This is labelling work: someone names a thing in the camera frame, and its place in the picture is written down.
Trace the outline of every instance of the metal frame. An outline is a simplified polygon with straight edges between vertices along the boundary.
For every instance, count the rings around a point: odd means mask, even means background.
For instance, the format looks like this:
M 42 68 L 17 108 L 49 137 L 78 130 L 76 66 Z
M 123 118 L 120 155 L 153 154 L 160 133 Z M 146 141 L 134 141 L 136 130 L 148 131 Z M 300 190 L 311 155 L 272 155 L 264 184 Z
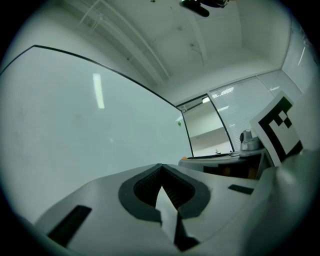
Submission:
M 203 98 L 203 97 L 208 97 L 208 98 L 209 98 L 211 104 L 213 105 L 216 113 L 218 114 L 218 116 L 219 116 L 219 118 L 220 118 L 220 121 L 221 121 L 221 123 L 222 123 L 222 125 L 223 125 L 223 127 L 224 127 L 224 130 L 225 130 L 225 132 L 226 132 L 226 135 L 228 136 L 228 139 L 229 139 L 229 142 L 230 142 L 232 151 L 235 152 L 234 144 L 233 144 L 233 142 L 232 142 L 232 140 L 231 140 L 231 137 L 230 137 L 230 135 L 229 135 L 229 131 L 227 130 L 227 127 L 226 127 L 226 125 L 225 125 L 225 122 L 223 121 L 223 119 L 222 119 L 219 111 L 217 110 L 217 108 L 216 108 L 216 106 L 215 106 L 215 104 L 214 104 L 214 102 L 213 102 L 213 98 L 212 98 L 212 96 L 211 96 L 211 94 L 210 94 L 210 91 L 208 91 L 207 93 L 205 93 L 205 94 L 203 94 L 203 95 L 201 95 L 201 96 L 198 96 L 198 97 L 195 97 L 195 98 L 193 98 L 193 99 L 190 99 L 190 100 L 188 100 L 188 101 L 186 101 L 186 102 L 184 102 L 184 103 L 182 103 L 182 104 L 179 104 L 179 105 L 177 105 L 176 107 L 178 108 L 178 107 L 180 107 L 180 106 L 182 106 L 182 105 L 184 105 L 184 104 L 187 104 L 187 103 L 189 103 L 189 102 L 193 102 L 194 100 L 197 100 L 197 99 L 200 99 L 200 98 Z

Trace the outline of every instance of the ceiling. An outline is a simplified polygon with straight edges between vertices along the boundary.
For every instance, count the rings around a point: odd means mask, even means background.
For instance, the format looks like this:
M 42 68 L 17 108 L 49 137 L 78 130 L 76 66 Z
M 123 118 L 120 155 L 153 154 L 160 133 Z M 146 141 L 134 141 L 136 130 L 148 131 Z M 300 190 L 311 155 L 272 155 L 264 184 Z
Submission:
M 154 87 L 190 63 L 205 66 L 216 53 L 242 48 L 235 1 L 223 9 L 208 7 L 207 18 L 177 0 L 64 0 L 63 7 L 105 37 Z

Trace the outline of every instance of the ceiling mount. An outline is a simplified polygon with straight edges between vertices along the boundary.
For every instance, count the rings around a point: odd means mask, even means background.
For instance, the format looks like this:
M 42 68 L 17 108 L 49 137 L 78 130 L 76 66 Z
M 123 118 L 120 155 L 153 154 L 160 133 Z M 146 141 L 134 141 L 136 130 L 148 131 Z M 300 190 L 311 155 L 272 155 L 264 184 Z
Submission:
M 224 8 L 229 3 L 229 0 L 182 0 L 180 6 L 187 8 L 202 17 L 208 17 L 210 12 L 203 8 L 201 4 L 213 8 Z

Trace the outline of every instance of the white wall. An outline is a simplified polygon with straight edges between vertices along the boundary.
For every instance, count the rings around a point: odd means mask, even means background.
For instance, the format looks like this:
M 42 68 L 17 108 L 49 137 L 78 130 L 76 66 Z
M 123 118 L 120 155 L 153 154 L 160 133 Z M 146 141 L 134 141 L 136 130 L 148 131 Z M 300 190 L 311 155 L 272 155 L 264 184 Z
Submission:
M 155 88 L 155 92 L 177 105 L 208 90 L 275 69 L 276 66 L 252 51 L 229 49 L 217 53 L 205 66 L 190 63 L 170 77 L 166 86 Z
M 215 155 L 216 149 L 219 153 L 229 153 L 232 151 L 224 127 L 191 137 L 190 142 L 195 157 Z
M 280 69 L 290 38 L 291 18 L 276 0 L 237 1 L 242 47 L 260 54 Z
M 76 26 L 79 19 L 62 7 L 48 4 L 30 17 L 12 41 L 2 63 L 2 70 L 17 55 L 33 45 L 65 50 L 106 65 L 151 87 L 147 80 L 105 38 L 88 35 L 89 27 Z
M 223 127 L 211 102 L 203 103 L 183 114 L 190 138 Z

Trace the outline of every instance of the ceiling beam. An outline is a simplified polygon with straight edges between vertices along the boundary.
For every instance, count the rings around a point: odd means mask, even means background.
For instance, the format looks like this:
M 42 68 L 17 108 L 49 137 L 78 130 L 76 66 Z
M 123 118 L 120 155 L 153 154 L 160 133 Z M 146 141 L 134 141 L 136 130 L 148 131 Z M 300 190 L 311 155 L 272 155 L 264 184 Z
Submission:
M 87 17 L 88 13 L 90 13 L 91 10 L 92 10 L 93 8 L 95 8 L 95 6 L 96 6 L 99 2 L 100 2 L 100 0 L 96 0 L 96 1 L 94 2 L 94 4 L 91 5 L 91 7 L 84 13 L 82 19 L 79 21 L 78 25 L 76 26 L 76 29 L 79 28 L 79 26 L 81 25 L 81 23 L 84 22 L 84 20 L 85 20 L 85 18 Z
M 144 46 L 149 50 L 149 52 L 152 54 L 152 56 L 155 58 L 155 60 L 158 62 L 160 67 L 162 68 L 163 72 L 165 73 L 167 78 L 170 78 L 168 71 L 154 52 L 150 45 L 147 43 L 147 41 L 142 37 L 142 35 L 131 25 L 129 21 L 125 17 L 123 17 L 115 8 L 113 8 L 110 4 L 108 4 L 106 1 L 101 0 L 101 3 L 106 6 L 109 10 L 111 10 L 115 15 L 117 15 L 132 31 L 133 33 L 141 40 L 141 42 L 144 44 Z
M 80 10 L 85 14 L 85 16 L 90 17 L 93 20 L 98 20 L 102 17 L 100 25 L 107 30 L 111 35 L 114 36 L 131 54 L 135 59 L 145 68 L 149 75 L 155 80 L 155 82 L 164 86 L 165 82 L 155 69 L 155 67 L 150 63 L 147 57 L 141 52 L 141 50 L 131 41 L 130 38 L 125 35 L 112 21 L 110 21 L 103 13 L 92 8 L 88 3 L 83 0 L 64 0 L 67 4 L 73 6 L 74 8 Z
M 205 65 L 208 61 L 208 54 L 207 54 L 207 48 L 205 45 L 205 41 L 204 38 L 202 36 L 202 33 L 200 31 L 198 22 L 195 18 L 195 15 L 192 11 L 185 9 L 183 7 L 181 7 L 178 3 L 177 4 L 173 4 L 172 6 L 174 8 L 174 10 L 180 14 L 180 17 L 183 16 L 183 14 L 185 14 L 184 16 L 187 18 L 187 20 L 189 21 L 189 24 L 193 30 L 195 39 L 199 45 L 199 50 L 200 50 L 200 54 L 202 57 L 202 61 L 203 64 Z

